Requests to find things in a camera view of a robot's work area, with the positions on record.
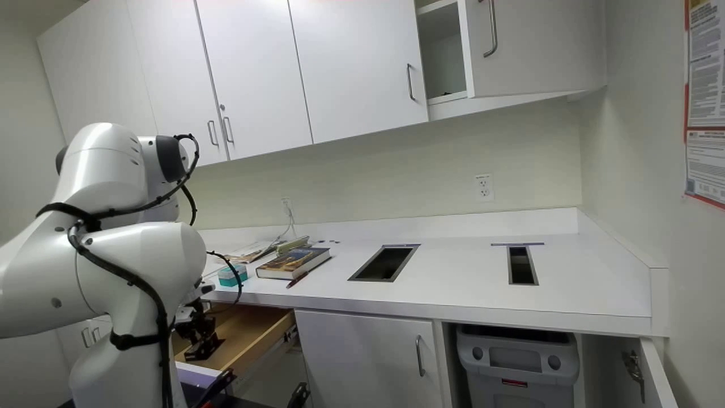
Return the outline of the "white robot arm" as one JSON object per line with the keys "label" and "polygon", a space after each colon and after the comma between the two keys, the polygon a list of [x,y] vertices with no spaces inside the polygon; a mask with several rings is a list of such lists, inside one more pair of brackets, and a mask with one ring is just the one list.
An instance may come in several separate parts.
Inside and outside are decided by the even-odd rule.
{"label": "white robot arm", "polygon": [[196,160],[185,141],[81,127],[56,153],[52,199],[0,250],[2,337],[110,321],[71,364],[74,408],[185,408],[170,331],[207,255],[175,208]]}

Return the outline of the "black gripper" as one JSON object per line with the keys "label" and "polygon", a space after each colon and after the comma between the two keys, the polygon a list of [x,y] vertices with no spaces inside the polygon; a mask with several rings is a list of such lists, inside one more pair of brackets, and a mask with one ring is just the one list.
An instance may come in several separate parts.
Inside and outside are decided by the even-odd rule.
{"label": "black gripper", "polygon": [[207,305],[201,298],[190,301],[176,318],[176,334],[193,347],[216,347],[215,320],[207,315]]}

